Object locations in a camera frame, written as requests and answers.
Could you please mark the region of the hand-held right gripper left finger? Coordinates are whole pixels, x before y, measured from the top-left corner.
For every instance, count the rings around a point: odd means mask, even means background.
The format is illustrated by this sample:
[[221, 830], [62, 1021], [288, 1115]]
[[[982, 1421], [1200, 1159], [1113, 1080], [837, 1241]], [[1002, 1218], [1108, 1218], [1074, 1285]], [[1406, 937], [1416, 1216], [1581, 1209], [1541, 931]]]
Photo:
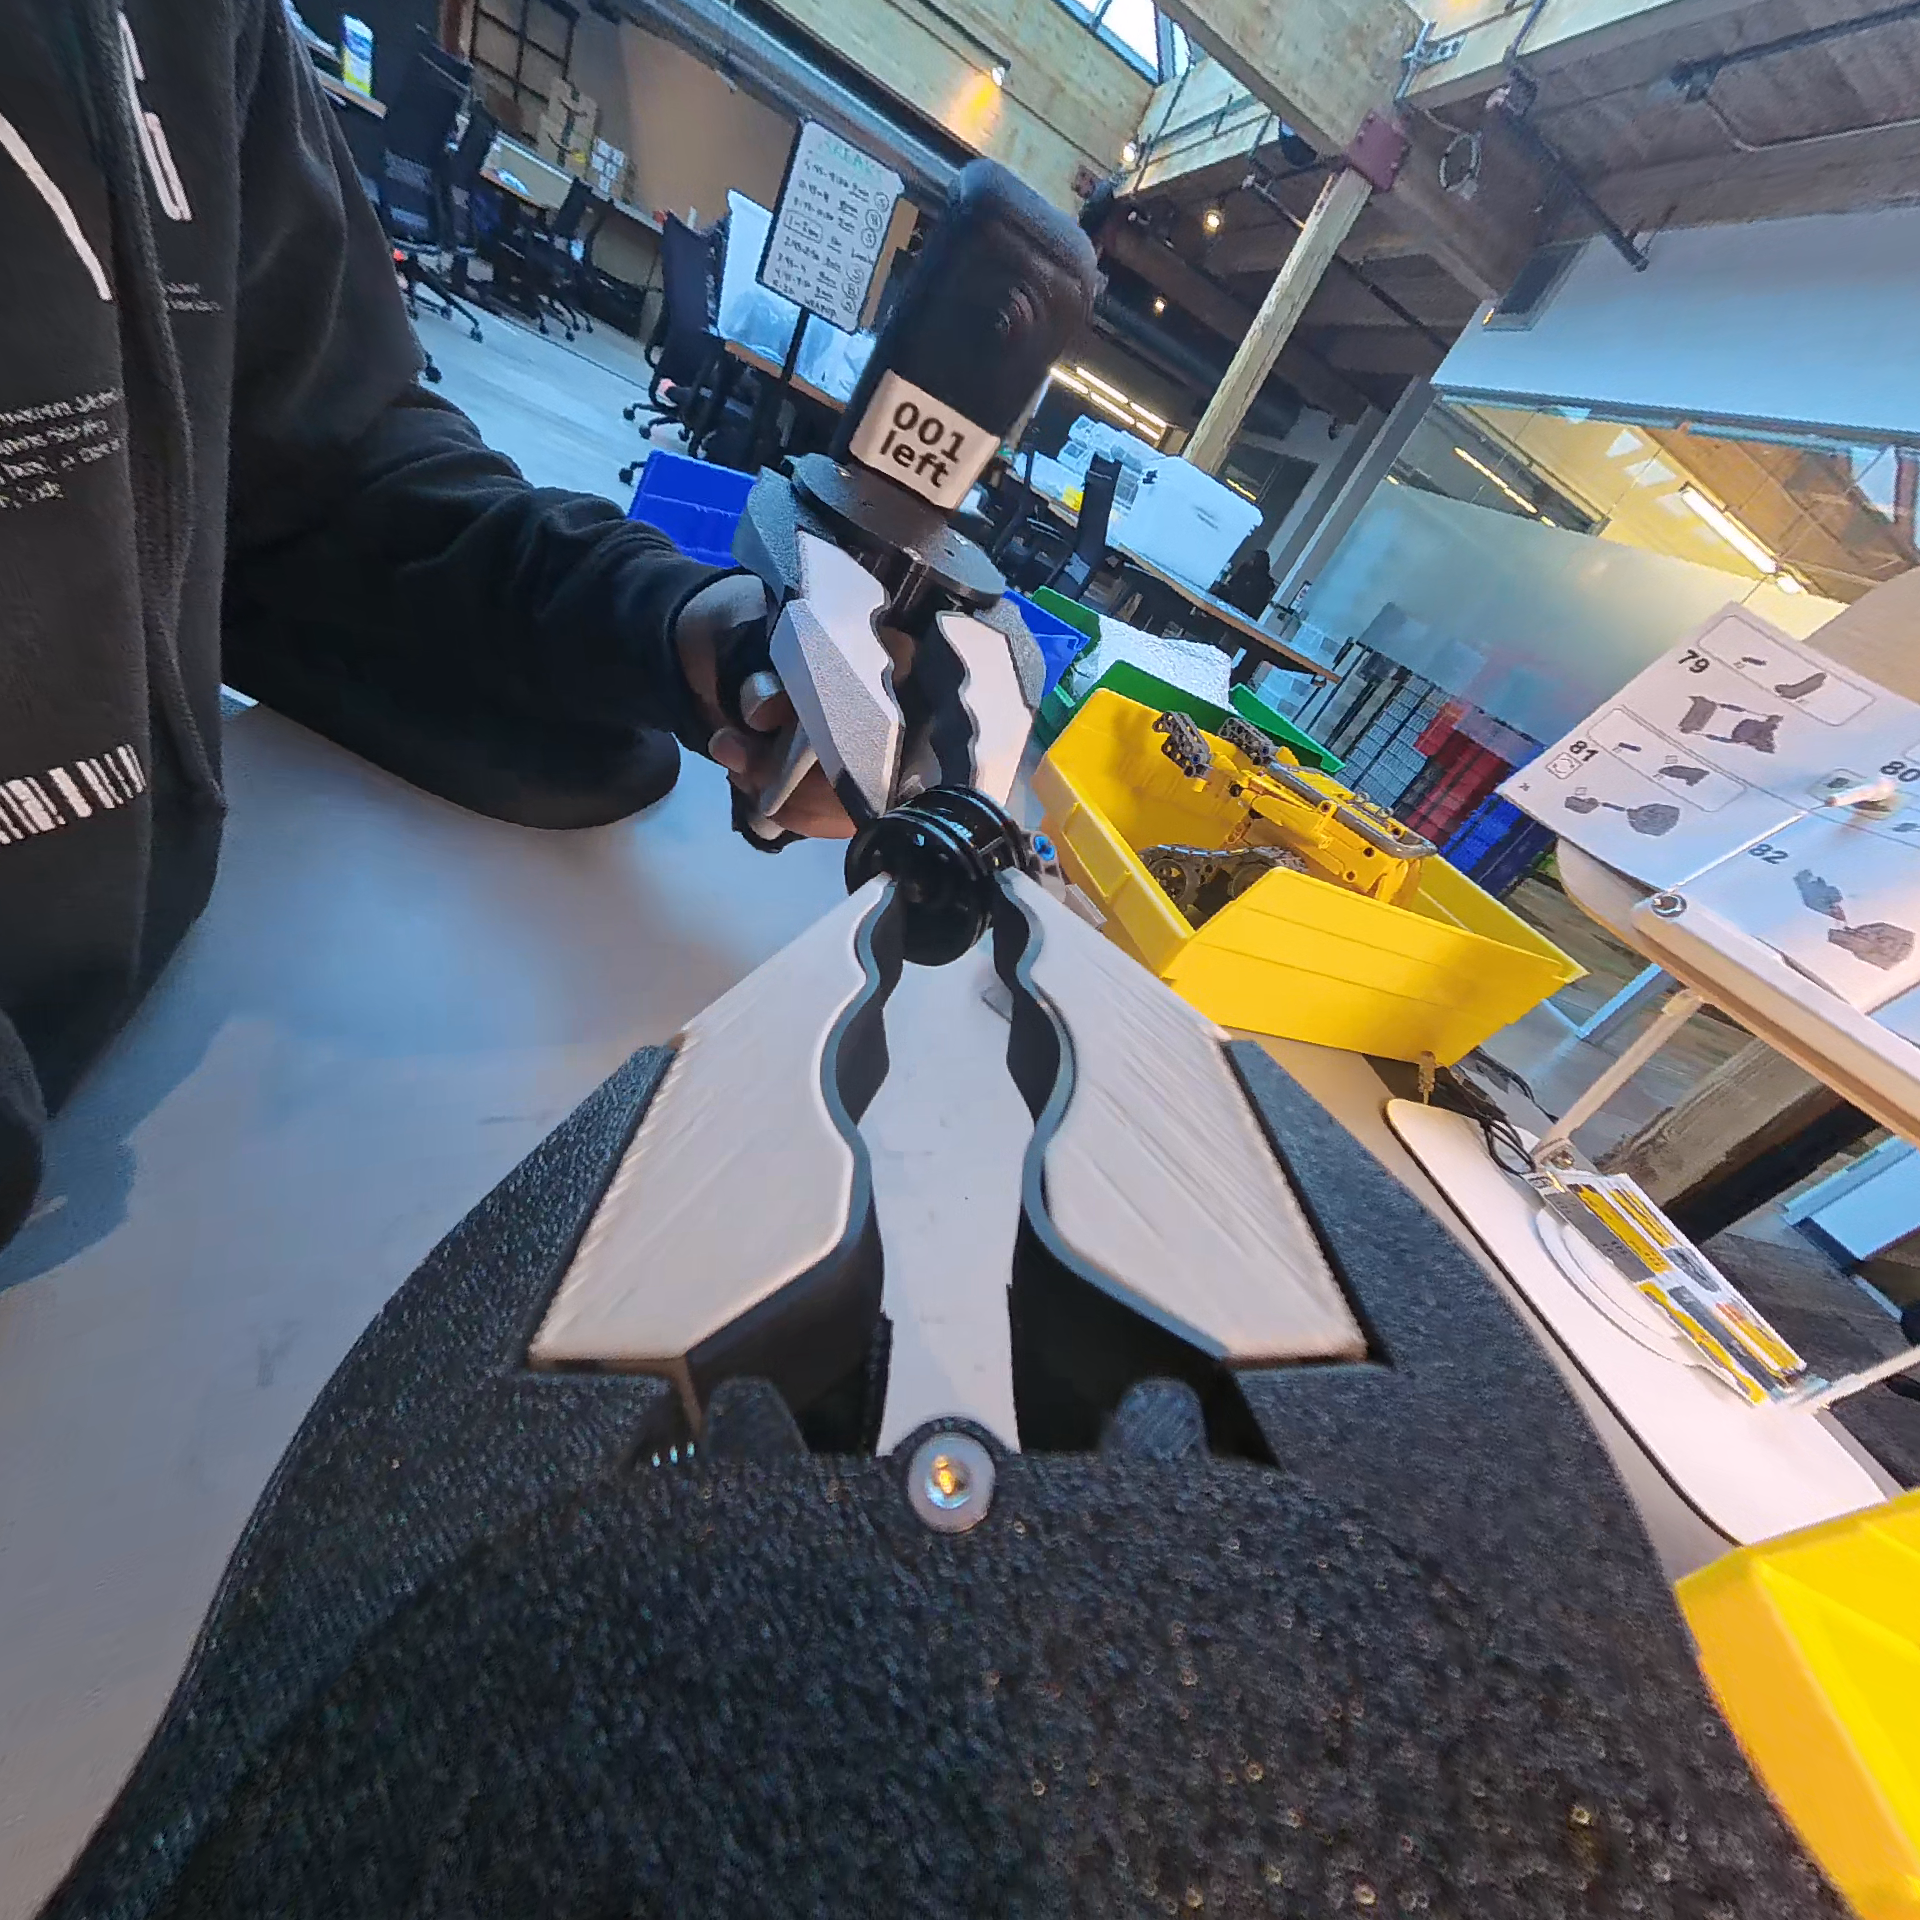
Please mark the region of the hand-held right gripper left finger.
[[530, 1347], [545, 1371], [858, 1375], [879, 1331], [872, 1159], [903, 909], [869, 880], [700, 1013]]

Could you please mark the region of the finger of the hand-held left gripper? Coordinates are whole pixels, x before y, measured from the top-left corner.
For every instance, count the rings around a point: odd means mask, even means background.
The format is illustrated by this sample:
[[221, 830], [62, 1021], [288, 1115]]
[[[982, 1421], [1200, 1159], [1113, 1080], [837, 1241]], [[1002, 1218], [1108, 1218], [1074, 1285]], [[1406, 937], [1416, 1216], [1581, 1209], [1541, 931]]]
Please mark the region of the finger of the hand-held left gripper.
[[941, 611], [927, 633], [927, 751], [940, 785], [996, 807], [1013, 798], [1037, 702], [1034, 646], [974, 613]]
[[767, 782], [767, 826], [815, 832], [802, 807], [810, 782], [849, 829], [905, 797], [905, 717], [895, 661], [879, 635], [887, 606], [884, 583], [862, 561], [823, 536], [798, 533], [796, 583], [770, 639], [796, 725]]

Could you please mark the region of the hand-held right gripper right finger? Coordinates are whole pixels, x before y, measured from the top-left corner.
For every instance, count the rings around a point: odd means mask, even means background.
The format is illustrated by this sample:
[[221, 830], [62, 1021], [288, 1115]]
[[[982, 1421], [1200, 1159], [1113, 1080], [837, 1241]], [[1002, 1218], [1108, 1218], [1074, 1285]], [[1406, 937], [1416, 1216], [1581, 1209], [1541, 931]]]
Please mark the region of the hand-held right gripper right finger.
[[999, 878], [991, 944], [1041, 1250], [1208, 1361], [1360, 1361], [1224, 1034], [1022, 874]]

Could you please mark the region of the black toy wheel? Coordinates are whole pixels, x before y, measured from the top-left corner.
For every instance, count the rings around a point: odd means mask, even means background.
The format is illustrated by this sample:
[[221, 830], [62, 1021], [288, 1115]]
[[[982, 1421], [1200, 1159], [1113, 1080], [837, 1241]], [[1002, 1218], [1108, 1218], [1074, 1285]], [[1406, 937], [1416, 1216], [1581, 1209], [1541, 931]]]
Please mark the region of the black toy wheel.
[[895, 887], [903, 959], [916, 968], [946, 968], [982, 937], [1002, 874], [1037, 878], [1040, 855], [1005, 807], [969, 785], [936, 785], [847, 842], [847, 889], [872, 878]]

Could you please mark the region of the grey desk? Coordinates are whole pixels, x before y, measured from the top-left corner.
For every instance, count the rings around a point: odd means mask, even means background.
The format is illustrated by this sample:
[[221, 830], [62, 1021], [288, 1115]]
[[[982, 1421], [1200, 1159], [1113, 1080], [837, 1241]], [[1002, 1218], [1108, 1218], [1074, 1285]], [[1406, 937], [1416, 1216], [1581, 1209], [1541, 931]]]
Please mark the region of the grey desk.
[[690, 765], [513, 829], [266, 706], [223, 777], [5, 1248], [5, 1917], [1825, 1907], [1586, 1414], [1314, 1083], [1229, 1043], [1360, 1361], [1041, 1250], [989, 923], [884, 1007], [866, 1368], [545, 1371], [844, 851]]

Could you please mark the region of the person's left hand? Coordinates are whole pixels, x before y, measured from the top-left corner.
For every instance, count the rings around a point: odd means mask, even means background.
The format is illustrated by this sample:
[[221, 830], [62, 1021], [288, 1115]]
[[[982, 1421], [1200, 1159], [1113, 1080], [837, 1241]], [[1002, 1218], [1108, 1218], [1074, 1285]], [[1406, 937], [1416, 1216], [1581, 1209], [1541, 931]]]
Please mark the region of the person's left hand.
[[742, 680], [737, 720], [710, 734], [706, 755], [727, 770], [733, 830], [756, 853], [774, 855], [805, 840], [847, 842], [857, 830], [805, 747], [778, 678], [762, 669]]

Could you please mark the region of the whiteboard sign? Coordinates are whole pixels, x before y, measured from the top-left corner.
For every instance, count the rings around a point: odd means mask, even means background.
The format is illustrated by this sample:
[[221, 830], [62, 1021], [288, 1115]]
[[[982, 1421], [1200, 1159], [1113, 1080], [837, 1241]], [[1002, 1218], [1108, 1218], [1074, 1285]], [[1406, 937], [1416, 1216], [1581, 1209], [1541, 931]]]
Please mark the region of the whiteboard sign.
[[858, 333], [905, 184], [882, 161], [800, 121], [784, 165], [756, 285], [845, 335]]

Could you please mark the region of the white storage box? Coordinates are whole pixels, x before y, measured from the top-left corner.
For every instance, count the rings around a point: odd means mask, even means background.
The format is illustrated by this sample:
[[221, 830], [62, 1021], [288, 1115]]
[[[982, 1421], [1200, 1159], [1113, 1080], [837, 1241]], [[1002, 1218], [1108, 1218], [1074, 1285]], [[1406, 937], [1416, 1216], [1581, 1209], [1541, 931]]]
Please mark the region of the white storage box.
[[1210, 590], [1258, 523], [1253, 498], [1184, 457], [1165, 457], [1142, 472], [1130, 507], [1113, 515], [1108, 546], [1180, 583]]

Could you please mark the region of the yellow storage bin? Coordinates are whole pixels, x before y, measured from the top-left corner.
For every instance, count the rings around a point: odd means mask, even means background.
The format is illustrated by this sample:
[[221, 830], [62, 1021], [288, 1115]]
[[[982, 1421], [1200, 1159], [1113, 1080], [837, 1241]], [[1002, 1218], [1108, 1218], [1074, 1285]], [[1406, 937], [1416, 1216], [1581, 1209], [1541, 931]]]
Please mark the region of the yellow storage bin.
[[1838, 1896], [1917, 1917], [1917, 1493], [1740, 1549], [1674, 1599], [1750, 1770]]
[[1415, 905], [1272, 871], [1191, 927], [1138, 851], [1213, 847], [1237, 815], [1161, 752], [1158, 714], [1097, 691], [1032, 789], [1066, 882], [1104, 935], [1200, 1015], [1242, 1034], [1455, 1066], [1581, 968], [1438, 853]]

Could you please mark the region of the black office chair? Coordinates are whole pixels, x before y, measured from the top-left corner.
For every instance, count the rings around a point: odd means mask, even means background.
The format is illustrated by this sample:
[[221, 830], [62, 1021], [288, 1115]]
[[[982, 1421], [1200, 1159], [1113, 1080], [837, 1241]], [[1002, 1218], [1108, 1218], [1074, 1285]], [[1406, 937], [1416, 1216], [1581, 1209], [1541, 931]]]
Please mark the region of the black office chair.
[[469, 102], [469, 66], [434, 47], [413, 51], [382, 125], [375, 216], [412, 321], [430, 294], [446, 321], [463, 321], [474, 344], [485, 333], [463, 302], [472, 262], [471, 189], [457, 184], [453, 130]]
[[696, 230], [668, 211], [660, 231], [662, 306], [645, 360], [652, 383], [623, 418], [642, 415], [678, 430], [682, 451], [700, 461], [733, 399], [737, 361], [717, 333], [725, 237]]

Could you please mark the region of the green storage bin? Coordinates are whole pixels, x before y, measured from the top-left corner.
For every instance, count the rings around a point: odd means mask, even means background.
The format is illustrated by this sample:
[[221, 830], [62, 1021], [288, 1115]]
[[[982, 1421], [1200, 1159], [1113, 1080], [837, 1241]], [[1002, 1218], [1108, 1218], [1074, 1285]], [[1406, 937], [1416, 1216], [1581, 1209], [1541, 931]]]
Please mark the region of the green storage bin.
[[1232, 683], [1229, 657], [1205, 641], [1161, 639], [1097, 613], [1100, 639], [1072, 661], [1040, 704], [1032, 739], [1049, 747], [1097, 691], [1152, 714], [1181, 714], [1201, 731], [1242, 722], [1301, 767], [1336, 775], [1338, 759], [1294, 727], [1242, 683]]

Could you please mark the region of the yellow toy tracked vehicle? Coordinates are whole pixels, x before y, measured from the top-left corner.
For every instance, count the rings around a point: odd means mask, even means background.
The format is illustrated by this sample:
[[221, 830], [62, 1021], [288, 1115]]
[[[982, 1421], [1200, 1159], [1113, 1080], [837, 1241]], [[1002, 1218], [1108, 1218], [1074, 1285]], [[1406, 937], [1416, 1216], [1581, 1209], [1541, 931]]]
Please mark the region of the yellow toy tracked vehicle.
[[1154, 719], [1161, 752], [1205, 801], [1232, 803], [1213, 847], [1141, 849], [1146, 877], [1191, 927], [1269, 874], [1302, 874], [1385, 905], [1415, 905], [1432, 845], [1327, 775], [1302, 769], [1237, 717], [1208, 734], [1186, 714]]

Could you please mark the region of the stack of coloured crates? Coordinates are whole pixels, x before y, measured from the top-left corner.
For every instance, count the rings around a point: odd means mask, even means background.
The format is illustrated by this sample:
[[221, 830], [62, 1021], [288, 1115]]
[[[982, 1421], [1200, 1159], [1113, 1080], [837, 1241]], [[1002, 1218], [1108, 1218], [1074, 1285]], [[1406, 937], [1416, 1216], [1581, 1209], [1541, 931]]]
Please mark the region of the stack of coloured crates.
[[1341, 762], [1341, 779], [1378, 803], [1492, 898], [1535, 874], [1551, 835], [1514, 803], [1503, 779], [1541, 744], [1374, 647], [1345, 643], [1314, 731]]

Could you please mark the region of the yellow printed leaflet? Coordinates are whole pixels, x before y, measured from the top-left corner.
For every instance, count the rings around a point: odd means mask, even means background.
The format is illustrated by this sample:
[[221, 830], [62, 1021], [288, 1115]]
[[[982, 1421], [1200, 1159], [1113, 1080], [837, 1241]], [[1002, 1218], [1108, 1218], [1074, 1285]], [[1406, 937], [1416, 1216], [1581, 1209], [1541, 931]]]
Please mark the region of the yellow printed leaflet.
[[1806, 1359], [1616, 1174], [1527, 1171], [1533, 1232], [1575, 1297], [1656, 1361], [1678, 1361], [1761, 1406], [1813, 1379]]

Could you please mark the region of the white booklet stand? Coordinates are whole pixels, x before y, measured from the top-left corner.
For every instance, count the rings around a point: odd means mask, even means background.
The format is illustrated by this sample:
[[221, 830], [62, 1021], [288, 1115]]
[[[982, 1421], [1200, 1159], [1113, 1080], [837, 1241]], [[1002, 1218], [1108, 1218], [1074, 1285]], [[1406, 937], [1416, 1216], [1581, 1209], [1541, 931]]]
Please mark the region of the white booklet stand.
[[[1914, 694], [1917, 669], [1917, 571], [1870, 590], [1838, 613], [1815, 635], [1816, 653], [1838, 665], [1861, 671], [1889, 694]], [[1697, 898], [1697, 882], [1686, 880], [1678, 893], [1645, 894], [1596, 855], [1561, 842], [1557, 864], [1568, 897], [1590, 922], [1634, 947], [1653, 968], [1674, 983], [1647, 1029], [1626, 1051], [1581, 1093], [1568, 1114], [1538, 1144], [1535, 1162], [1570, 1166], [1572, 1135], [1650, 1061], [1700, 1007], [1717, 1007], [1794, 1070], [1828, 1091], [1825, 1121], [1840, 1106], [1856, 1111], [1870, 1125], [1917, 1146], [1917, 1055], [1914, 1041], [1889, 1034], [1871, 1015], [1845, 1005], [1836, 992], [1816, 985], [1806, 973], [1788, 965], [1753, 933], [1709, 912]], [[1756, 1194], [1734, 1207], [1736, 1176], [1750, 1174], [1761, 1146], [1789, 1146], [1785, 1125], [1768, 1111], [1742, 1106], [1719, 1118], [1709, 1159], [1700, 1181], [1674, 1187], [1674, 1197], [1696, 1202], [1703, 1197], [1722, 1202], [1728, 1221], [1750, 1211], [1781, 1187]]]

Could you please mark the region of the white instruction booklet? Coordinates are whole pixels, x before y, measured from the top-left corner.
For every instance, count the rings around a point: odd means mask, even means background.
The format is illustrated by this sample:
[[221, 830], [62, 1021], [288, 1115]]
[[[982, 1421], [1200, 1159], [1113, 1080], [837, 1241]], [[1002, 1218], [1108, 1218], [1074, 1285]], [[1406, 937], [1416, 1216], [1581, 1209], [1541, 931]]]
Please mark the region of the white instruction booklet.
[[1498, 797], [1913, 1039], [1914, 751], [1913, 701], [1728, 606]]

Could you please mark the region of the person in black hoodie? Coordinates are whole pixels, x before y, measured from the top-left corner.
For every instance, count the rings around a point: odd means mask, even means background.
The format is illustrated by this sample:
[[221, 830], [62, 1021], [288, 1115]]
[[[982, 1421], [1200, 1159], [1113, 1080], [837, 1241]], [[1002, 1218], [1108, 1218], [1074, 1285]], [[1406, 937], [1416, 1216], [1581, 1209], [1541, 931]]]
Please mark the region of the person in black hoodie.
[[229, 558], [417, 355], [280, 6], [5, 6], [2, 1226], [201, 915]]

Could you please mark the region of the wooden support post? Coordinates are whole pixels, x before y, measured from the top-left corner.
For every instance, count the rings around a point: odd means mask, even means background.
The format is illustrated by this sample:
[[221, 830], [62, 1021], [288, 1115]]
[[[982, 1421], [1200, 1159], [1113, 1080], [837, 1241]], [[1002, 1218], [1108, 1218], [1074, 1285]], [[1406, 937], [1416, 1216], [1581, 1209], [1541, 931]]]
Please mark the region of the wooden support post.
[[1341, 167], [1324, 184], [1207, 409], [1189, 434], [1184, 461], [1192, 470], [1213, 479], [1222, 474], [1261, 387], [1374, 193], [1369, 179], [1353, 167]]

